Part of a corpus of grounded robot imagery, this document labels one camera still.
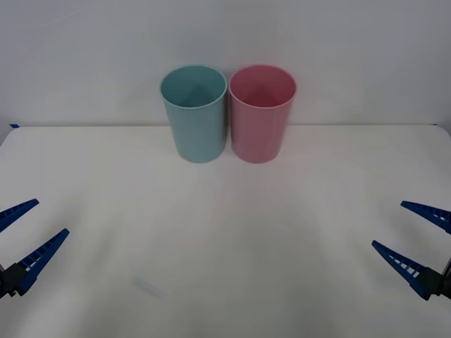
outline light blue cup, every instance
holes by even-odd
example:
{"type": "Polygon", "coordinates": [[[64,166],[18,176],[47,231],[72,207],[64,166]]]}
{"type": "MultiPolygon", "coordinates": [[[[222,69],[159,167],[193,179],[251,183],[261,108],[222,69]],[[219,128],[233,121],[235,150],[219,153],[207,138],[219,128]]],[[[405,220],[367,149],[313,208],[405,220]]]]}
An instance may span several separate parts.
{"type": "Polygon", "coordinates": [[[227,137],[224,75],[187,65],[167,74],[160,90],[180,156],[205,163],[221,155],[227,137]]]}

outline robotic arm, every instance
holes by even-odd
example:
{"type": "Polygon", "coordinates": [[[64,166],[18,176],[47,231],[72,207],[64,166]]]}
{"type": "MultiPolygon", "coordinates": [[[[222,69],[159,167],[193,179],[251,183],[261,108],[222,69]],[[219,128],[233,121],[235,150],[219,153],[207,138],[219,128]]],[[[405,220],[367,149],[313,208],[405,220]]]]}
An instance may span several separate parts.
{"type": "MultiPolygon", "coordinates": [[[[451,213],[449,211],[407,201],[403,201],[401,206],[451,234],[451,213]]],[[[442,294],[451,299],[451,259],[448,261],[443,273],[440,274],[431,268],[400,255],[377,241],[373,241],[372,245],[422,299],[428,301],[433,294],[436,296],[442,294]]]]}
{"type": "MultiPolygon", "coordinates": [[[[0,232],[38,204],[37,199],[32,199],[1,212],[0,232]]],[[[35,283],[38,274],[41,273],[68,235],[69,231],[63,229],[18,263],[14,263],[7,269],[3,269],[0,265],[0,298],[6,294],[12,297],[16,293],[23,296],[35,283]]]]}

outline cup rim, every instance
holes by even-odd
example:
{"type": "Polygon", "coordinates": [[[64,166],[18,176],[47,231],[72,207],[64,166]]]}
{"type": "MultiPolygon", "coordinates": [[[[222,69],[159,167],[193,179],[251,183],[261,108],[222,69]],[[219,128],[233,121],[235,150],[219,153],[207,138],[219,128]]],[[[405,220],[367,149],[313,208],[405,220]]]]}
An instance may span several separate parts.
{"type": "Polygon", "coordinates": [[[163,98],[163,100],[164,100],[165,102],[167,102],[168,104],[170,104],[170,105],[172,105],[172,106],[174,106],[174,107],[181,108],[181,109],[186,109],[186,110],[190,110],[190,111],[191,111],[191,110],[196,110],[196,109],[199,109],[199,108],[205,108],[205,107],[208,107],[208,106],[211,106],[211,105],[215,104],[216,102],[218,102],[219,100],[221,100],[221,99],[224,97],[224,95],[225,95],[226,92],[227,92],[227,89],[228,89],[228,82],[227,82],[227,79],[226,79],[226,77],[224,76],[224,74],[223,74],[219,69],[217,69],[217,68],[215,68],[215,67],[210,67],[209,65],[189,64],[189,65],[183,65],[182,67],[177,67],[177,68],[175,68],[175,69],[172,69],[172,71],[170,71],[169,73],[167,73],[167,74],[163,77],[162,81],[160,82],[160,94],[161,94],[161,97],[163,98]],[[189,68],[189,67],[203,67],[203,68],[208,68],[208,69],[211,69],[211,70],[214,70],[215,72],[217,72],[217,73],[223,78],[224,84],[225,84],[224,90],[223,90],[222,94],[219,95],[219,97],[218,97],[216,100],[210,102],[209,104],[204,104],[203,106],[198,106],[198,107],[184,107],[184,106],[179,106],[179,105],[173,104],[172,102],[170,102],[169,100],[167,100],[166,97],[164,97],[163,92],[161,91],[161,86],[163,86],[164,80],[165,80],[170,74],[176,72],[177,70],[183,69],[183,68],[189,68]]]}
{"type": "Polygon", "coordinates": [[[229,82],[228,82],[228,88],[229,88],[229,93],[230,93],[230,95],[231,95],[235,100],[237,100],[238,102],[240,102],[241,104],[243,104],[244,106],[247,106],[247,107],[250,107],[250,108],[254,108],[254,109],[261,109],[261,110],[267,111],[267,110],[277,109],[277,108],[280,108],[280,107],[283,107],[283,106],[287,106],[288,104],[291,104],[291,102],[295,99],[295,96],[296,96],[296,93],[297,93],[297,81],[296,81],[295,77],[294,77],[290,72],[288,72],[287,70],[285,70],[285,69],[283,69],[283,68],[281,68],[281,67],[278,67],[278,66],[276,66],[276,65],[271,65],[271,64],[269,64],[269,63],[255,63],[255,64],[253,64],[253,65],[246,65],[245,67],[242,67],[242,68],[240,68],[239,70],[237,70],[236,72],[234,72],[233,75],[232,75],[232,77],[230,78],[230,80],[229,80],[229,82]],[[232,86],[231,86],[231,84],[232,84],[233,78],[234,78],[240,71],[242,71],[242,70],[244,70],[244,69],[256,67],[256,66],[264,66],[264,67],[275,68],[275,69],[277,69],[277,70],[283,71],[285,74],[287,74],[289,77],[291,77],[291,79],[292,79],[293,82],[295,83],[295,92],[293,93],[293,95],[291,96],[291,98],[290,98],[289,100],[285,101],[283,104],[279,104],[278,106],[272,106],[272,107],[259,107],[259,106],[253,106],[253,105],[247,104],[246,102],[244,102],[244,101],[240,100],[239,98],[237,98],[237,97],[233,94],[233,91],[232,91],[232,86]]]}

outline white tabletop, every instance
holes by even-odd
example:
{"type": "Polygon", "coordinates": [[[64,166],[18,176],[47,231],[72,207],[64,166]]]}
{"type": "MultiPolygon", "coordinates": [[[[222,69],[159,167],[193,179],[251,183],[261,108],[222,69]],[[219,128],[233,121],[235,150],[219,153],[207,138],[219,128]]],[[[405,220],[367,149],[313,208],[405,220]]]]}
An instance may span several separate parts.
{"type": "Polygon", "coordinates": [[[439,127],[289,127],[277,159],[181,159],[168,127],[22,127],[0,147],[3,266],[70,235],[2,338],[449,337],[373,239],[442,272],[451,236],[400,207],[451,209],[439,127]]]}

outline plastic cup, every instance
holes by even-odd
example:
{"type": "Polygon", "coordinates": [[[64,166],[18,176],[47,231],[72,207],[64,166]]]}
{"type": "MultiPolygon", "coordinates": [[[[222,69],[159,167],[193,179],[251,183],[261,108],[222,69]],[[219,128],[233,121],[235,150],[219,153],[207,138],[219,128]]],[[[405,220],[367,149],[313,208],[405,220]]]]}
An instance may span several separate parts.
{"type": "Polygon", "coordinates": [[[167,74],[160,90],[180,156],[204,163],[221,155],[227,137],[224,75],[187,65],[167,74]]]}
{"type": "Polygon", "coordinates": [[[282,143],[297,84],[273,65],[251,65],[230,79],[232,149],[250,163],[274,159],[282,143]]]}

